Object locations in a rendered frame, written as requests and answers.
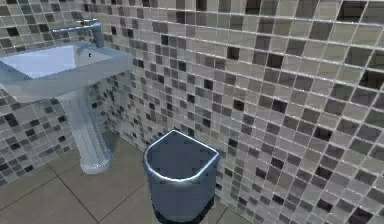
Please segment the silver sink faucet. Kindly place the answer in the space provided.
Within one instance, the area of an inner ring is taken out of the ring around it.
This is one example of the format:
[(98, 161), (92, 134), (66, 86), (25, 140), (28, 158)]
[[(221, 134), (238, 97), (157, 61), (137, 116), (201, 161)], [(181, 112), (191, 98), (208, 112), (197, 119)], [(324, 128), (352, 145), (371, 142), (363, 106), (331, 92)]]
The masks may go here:
[(104, 47), (104, 37), (101, 29), (101, 23), (98, 19), (83, 19), (76, 21), (77, 26), (53, 29), (52, 33), (64, 33), (90, 30), (93, 35), (94, 43), (97, 48)]

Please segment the white pedestal sink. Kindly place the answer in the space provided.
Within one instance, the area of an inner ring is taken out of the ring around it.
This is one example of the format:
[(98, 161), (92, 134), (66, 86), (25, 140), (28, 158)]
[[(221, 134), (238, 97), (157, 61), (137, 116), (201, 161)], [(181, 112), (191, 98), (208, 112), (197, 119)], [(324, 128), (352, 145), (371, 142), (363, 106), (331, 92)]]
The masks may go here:
[(0, 56), (0, 87), (19, 103), (57, 99), (74, 136), (80, 167), (93, 175), (109, 168), (112, 153), (97, 126), (90, 87), (132, 67), (129, 53), (73, 42)]

